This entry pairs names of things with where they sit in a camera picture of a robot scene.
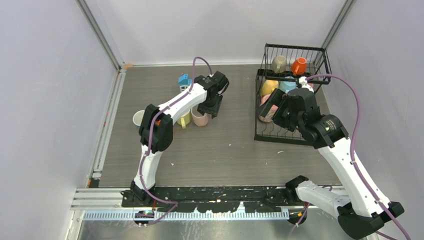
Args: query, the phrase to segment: light blue mug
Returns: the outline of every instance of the light blue mug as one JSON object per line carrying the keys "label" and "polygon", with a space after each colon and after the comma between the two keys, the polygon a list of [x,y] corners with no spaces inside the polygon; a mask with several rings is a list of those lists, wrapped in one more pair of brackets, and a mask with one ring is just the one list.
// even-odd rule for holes
{"label": "light blue mug", "polygon": [[[287,77],[288,79],[296,79],[292,76]],[[289,91],[296,88],[296,82],[294,81],[281,81],[278,87],[281,91],[288,93]]]}

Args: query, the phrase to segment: white wall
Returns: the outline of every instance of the white wall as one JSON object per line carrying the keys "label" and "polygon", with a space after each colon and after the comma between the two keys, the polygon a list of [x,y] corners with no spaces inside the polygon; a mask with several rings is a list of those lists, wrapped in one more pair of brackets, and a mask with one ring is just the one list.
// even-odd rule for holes
{"label": "white wall", "polygon": [[116,70],[74,0],[1,1],[0,56],[0,239],[63,239]]}
{"label": "white wall", "polygon": [[260,63],[267,42],[320,47],[345,2],[95,1],[123,60],[134,65],[190,63],[195,56]]}
{"label": "white wall", "polygon": [[[362,101],[356,151],[379,188],[401,202],[400,222],[424,236],[424,2],[357,0],[328,48],[333,73]],[[343,83],[324,88],[329,109],[353,130],[354,97]],[[383,232],[405,239],[393,223]]]}

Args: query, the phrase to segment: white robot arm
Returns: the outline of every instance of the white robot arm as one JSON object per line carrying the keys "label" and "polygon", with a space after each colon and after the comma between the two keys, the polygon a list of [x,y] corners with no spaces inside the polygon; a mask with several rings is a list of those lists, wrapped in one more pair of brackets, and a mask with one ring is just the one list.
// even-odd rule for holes
{"label": "white robot arm", "polygon": [[[166,106],[169,106],[171,103],[175,102],[175,100],[181,98],[186,92],[188,92],[189,89],[187,88],[180,94],[178,94],[173,99],[159,105],[159,109],[162,110]],[[203,103],[208,95],[208,91],[204,89],[202,85],[199,83],[195,83],[193,85],[193,88],[191,92],[184,97],[181,101],[177,102],[175,105],[170,107],[169,109],[165,110],[163,113],[165,115],[170,115],[172,119],[172,125],[174,125],[179,118],[181,118],[185,113],[190,111],[193,107],[195,107],[198,104]],[[147,144],[141,145],[141,156],[145,155],[148,151]],[[134,177],[135,184],[143,189],[143,185],[140,178],[140,168],[142,167],[142,175],[145,182],[145,185],[147,189],[151,189],[155,185],[155,176],[156,176],[156,170],[158,169],[159,160],[162,156],[163,151],[156,151],[153,153],[152,151],[150,154],[146,156],[146,159],[144,160],[143,166],[139,165],[139,169],[137,171],[137,175]]]}
{"label": "white robot arm", "polygon": [[300,78],[301,88],[287,94],[275,89],[268,101],[258,108],[261,116],[271,106],[278,106],[273,115],[274,124],[289,131],[299,131],[327,160],[334,170],[347,195],[338,195],[315,185],[304,176],[298,176],[285,184],[287,194],[295,200],[308,202],[335,217],[342,229],[352,238],[361,239],[384,226],[391,219],[384,212],[382,203],[396,218],[404,212],[399,202],[390,200],[377,188],[360,159],[354,159],[365,180],[376,192],[375,200],[359,177],[350,156],[351,140],[342,122],[334,115],[322,115],[314,90]]}
{"label": "white robot arm", "polygon": [[[200,113],[211,114],[212,118],[216,117],[223,98],[221,94],[225,92],[228,85],[227,77],[219,71],[207,77],[198,76],[194,79],[192,88],[187,88],[173,99],[159,106],[150,104],[146,107],[139,129],[141,159],[144,155],[146,157],[143,165],[139,165],[137,175],[134,177],[133,184],[135,186],[140,190],[144,189],[140,178],[140,168],[147,190],[155,185],[159,160],[163,151],[170,146],[173,140],[173,125],[175,122],[196,105],[199,105],[197,110]],[[150,127],[154,115],[166,107],[168,108],[156,119],[151,131]],[[150,152],[148,149],[149,138],[152,138],[153,142]]]}

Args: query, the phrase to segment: gray table surface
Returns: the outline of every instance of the gray table surface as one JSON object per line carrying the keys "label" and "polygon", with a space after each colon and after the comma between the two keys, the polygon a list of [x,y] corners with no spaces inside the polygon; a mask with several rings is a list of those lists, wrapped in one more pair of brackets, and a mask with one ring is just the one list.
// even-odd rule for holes
{"label": "gray table surface", "polygon": [[[156,185],[271,186],[303,175],[320,185],[338,185],[326,160],[311,146],[254,141],[255,77],[259,65],[215,65],[230,81],[218,117],[198,127],[174,125],[173,142],[160,159]],[[148,104],[159,105],[180,91],[177,79],[191,66],[129,68],[123,84],[100,187],[128,187],[138,170],[140,136],[132,117]],[[206,66],[196,68],[207,75]],[[324,94],[317,93],[323,113]]]}

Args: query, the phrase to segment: black wire basket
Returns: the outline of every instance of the black wire basket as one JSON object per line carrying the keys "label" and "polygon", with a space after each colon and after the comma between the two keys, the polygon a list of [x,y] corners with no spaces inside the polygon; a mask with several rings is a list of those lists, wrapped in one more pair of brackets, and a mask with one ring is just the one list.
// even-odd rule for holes
{"label": "black wire basket", "polygon": [[[284,71],[275,73],[272,70],[271,63],[276,56],[284,56],[287,59],[287,65]],[[291,71],[292,65],[298,58],[305,58],[307,65],[303,74],[294,75]],[[261,88],[266,80],[278,81],[279,85],[282,82],[296,82],[300,77],[309,77],[317,74],[331,74],[330,62],[328,60],[327,51],[320,47],[307,46],[292,46],[292,45],[265,45],[262,64],[256,74],[255,88],[255,107],[256,109],[262,104]],[[314,79],[308,81],[313,84],[314,92],[317,93],[321,86],[329,84],[330,77],[324,77],[321,80]],[[305,141],[302,135],[296,130],[295,132],[288,131],[273,122],[265,122],[259,118],[255,111],[254,139],[257,141],[311,145]]]}

